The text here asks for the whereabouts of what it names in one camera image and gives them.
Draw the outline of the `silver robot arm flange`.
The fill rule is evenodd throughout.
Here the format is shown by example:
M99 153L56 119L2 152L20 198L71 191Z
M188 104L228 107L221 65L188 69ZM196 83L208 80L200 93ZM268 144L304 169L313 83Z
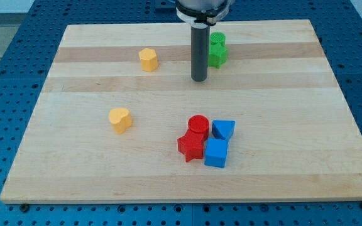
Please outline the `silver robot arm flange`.
M235 0L176 0L177 16L194 28L214 26L229 13Z

